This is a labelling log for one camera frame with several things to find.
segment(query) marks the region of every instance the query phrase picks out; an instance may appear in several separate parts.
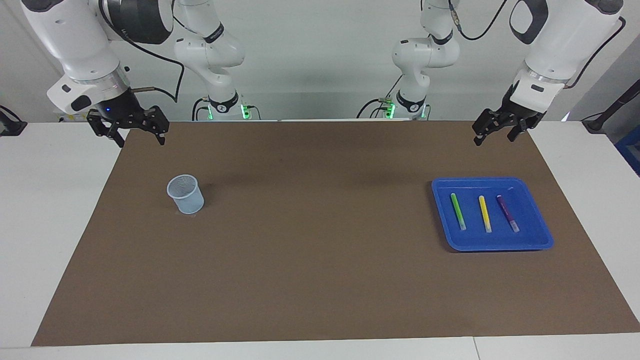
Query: plastic cup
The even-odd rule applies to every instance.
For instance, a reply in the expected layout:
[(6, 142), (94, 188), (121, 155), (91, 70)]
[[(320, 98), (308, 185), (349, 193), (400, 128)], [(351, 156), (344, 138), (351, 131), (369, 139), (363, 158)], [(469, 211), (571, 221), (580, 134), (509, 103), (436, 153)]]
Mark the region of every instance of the plastic cup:
[(191, 175), (174, 177), (166, 186), (166, 193), (178, 205), (178, 210), (183, 214), (195, 214), (204, 206), (204, 198), (198, 187), (198, 180)]

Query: marker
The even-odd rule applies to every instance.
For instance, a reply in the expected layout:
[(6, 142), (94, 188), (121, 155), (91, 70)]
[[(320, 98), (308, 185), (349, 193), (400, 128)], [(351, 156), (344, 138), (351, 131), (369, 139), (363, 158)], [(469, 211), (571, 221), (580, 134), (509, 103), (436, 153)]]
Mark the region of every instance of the marker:
[(507, 203), (504, 202), (502, 195), (498, 195), (497, 199), (498, 199), (498, 204), (500, 204), (500, 207), (502, 208), (502, 212), (504, 213), (504, 216), (507, 218), (509, 225), (511, 225), (511, 228), (513, 229), (513, 232), (514, 233), (520, 232), (520, 228), (518, 227), (518, 224), (516, 224), (516, 220), (511, 216), (509, 209), (507, 209)]
[(458, 217), (458, 223), (460, 224), (460, 230), (467, 230), (465, 225), (465, 218), (462, 217), (462, 210), (460, 210), (460, 204), (458, 204), (458, 197), (455, 193), (451, 193), (451, 202), (453, 202), (453, 209), (456, 211), (456, 217)]
[(486, 209), (486, 202), (484, 201), (484, 196), (480, 196), (478, 198), (480, 200), (480, 210), (482, 210), (482, 219), (484, 220), (484, 230), (487, 233), (490, 233), (491, 230), (491, 222), (489, 221), (489, 211)]

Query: table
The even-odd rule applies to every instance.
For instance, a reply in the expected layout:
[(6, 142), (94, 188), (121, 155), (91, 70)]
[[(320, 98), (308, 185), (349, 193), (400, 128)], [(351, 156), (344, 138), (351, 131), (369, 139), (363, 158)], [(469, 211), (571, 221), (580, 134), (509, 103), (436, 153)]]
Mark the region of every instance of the table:
[[(536, 145), (630, 307), (640, 314), (640, 179), (604, 135), (543, 122)], [(637, 359), (640, 334), (28, 348), (119, 149), (86, 124), (0, 139), (0, 359)]]

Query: brown table mat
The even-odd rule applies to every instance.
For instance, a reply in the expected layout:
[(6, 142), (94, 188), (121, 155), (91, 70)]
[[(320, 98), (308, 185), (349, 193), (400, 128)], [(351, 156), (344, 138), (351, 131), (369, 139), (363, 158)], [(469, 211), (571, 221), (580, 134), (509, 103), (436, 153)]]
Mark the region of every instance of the brown table mat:
[[(638, 332), (528, 135), (469, 122), (132, 131), (33, 345)], [(179, 174), (205, 207), (181, 215)], [(430, 182), (517, 176), (556, 244), (462, 254)]]

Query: blue tray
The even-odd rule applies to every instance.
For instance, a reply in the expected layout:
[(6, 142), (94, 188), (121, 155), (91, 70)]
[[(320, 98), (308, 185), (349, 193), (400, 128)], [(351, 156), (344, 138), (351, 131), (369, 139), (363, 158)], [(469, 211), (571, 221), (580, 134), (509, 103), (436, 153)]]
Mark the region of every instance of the blue tray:
[[(435, 179), (431, 185), (438, 205), (444, 233), (458, 251), (544, 250), (554, 239), (527, 185), (515, 177), (462, 177)], [(451, 202), (456, 193), (467, 230), (460, 230)], [(492, 233), (486, 233), (478, 197), (484, 195), (491, 219)], [(513, 232), (496, 196), (502, 195), (516, 220), (519, 233)]]

